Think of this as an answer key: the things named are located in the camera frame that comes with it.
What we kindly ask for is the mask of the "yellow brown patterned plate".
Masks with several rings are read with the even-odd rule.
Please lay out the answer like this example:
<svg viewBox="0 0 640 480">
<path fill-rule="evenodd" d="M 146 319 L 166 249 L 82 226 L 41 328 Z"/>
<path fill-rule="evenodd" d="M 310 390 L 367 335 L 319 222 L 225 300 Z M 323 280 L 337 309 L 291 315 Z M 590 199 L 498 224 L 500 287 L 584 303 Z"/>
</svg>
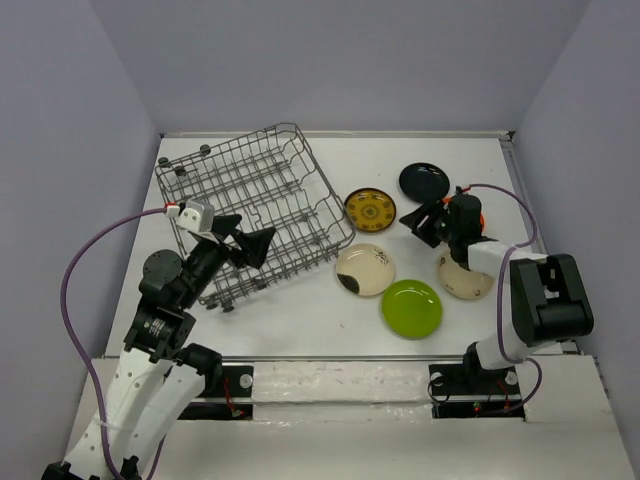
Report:
<svg viewBox="0 0 640 480">
<path fill-rule="evenodd" d="M 388 229 L 397 216 L 392 197 L 376 188 L 360 188 L 350 193 L 344 201 L 344 210 L 354 228 L 365 233 Z"/>
</svg>

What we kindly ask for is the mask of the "cream plate with small marks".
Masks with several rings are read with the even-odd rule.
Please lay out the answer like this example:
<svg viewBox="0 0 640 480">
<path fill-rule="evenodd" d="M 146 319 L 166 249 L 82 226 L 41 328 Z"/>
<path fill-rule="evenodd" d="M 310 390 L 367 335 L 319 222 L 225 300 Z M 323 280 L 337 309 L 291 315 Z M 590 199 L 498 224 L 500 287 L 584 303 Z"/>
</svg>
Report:
<svg viewBox="0 0 640 480">
<path fill-rule="evenodd" d="M 479 300 L 492 289 L 495 279 L 487 274 L 468 271 L 458 265 L 446 250 L 437 262 L 437 277 L 441 286 L 462 300 Z"/>
</svg>

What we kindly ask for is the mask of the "cream plate with black blossoms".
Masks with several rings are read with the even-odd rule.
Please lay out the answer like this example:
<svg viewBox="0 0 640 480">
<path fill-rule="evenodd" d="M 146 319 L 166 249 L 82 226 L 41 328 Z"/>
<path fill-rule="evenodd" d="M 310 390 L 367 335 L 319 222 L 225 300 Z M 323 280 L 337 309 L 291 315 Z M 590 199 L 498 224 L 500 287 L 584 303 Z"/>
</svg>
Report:
<svg viewBox="0 0 640 480">
<path fill-rule="evenodd" d="M 347 247 L 337 257 L 335 273 L 340 284 L 361 297 L 383 293 L 394 281 L 396 265 L 381 247 L 360 243 Z"/>
</svg>

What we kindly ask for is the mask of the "lime green plate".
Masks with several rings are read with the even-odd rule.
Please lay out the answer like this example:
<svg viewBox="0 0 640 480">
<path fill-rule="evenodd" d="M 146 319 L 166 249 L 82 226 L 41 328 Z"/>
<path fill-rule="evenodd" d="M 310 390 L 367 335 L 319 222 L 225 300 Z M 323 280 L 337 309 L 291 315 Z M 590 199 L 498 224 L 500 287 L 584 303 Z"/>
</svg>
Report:
<svg viewBox="0 0 640 480">
<path fill-rule="evenodd" d="M 440 327 L 443 306 L 429 285 L 419 280 L 404 279 L 387 288 L 381 299 L 381 313 L 395 334 L 418 340 L 430 336 Z"/>
</svg>

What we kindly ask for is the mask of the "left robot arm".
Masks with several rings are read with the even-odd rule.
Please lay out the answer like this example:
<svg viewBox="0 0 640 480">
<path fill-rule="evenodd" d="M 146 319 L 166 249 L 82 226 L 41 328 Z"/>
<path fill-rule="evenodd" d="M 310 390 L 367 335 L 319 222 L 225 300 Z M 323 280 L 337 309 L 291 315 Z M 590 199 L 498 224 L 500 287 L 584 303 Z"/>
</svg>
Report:
<svg viewBox="0 0 640 480">
<path fill-rule="evenodd" d="M 69 316 L 68 287 L 82 256 L 128 216 L 99 231 L 74 255 L 60 287 L 63 323 L 93 383 L 97 410 L 66 456 L 49 464 L 45 479 L 150 479 L 167 433 L 199 394 L 215 392 L 223 376 L 221 355 L 189 343 L 195 318 L 191 307 L 227 263 L 260 268 L 275 228 L 245 233 L 239 214 L 215 216 L 205 209 L 168 203 L 140 212 L 163 215 L 197 239 L 186 258 L 172 250 L 151 254 L 143 265 L 140 300 L 107 388 L 76 335 Z"/>
</svg>

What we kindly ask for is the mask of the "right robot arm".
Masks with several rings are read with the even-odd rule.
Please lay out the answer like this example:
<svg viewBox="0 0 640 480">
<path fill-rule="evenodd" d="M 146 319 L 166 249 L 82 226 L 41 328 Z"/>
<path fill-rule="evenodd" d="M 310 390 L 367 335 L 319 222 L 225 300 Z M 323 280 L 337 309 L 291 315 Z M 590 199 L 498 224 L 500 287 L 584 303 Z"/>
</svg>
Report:
<svg viewBox="0 0 640 480">
<path fill-rule="evenodd" d="M 497 372 L 524 362 L 554 342 L 589 335 L 594 315 L 573 256 L 527 252 L 486 236 L 482 204 L 469 193 L 436 200 L 400 218 L 432 248 L 444 243 L 462 269 L 496 281 L 496 333 L 471 344 L 460 368 L 462 384 L 482 392 Z"/>
</svg>

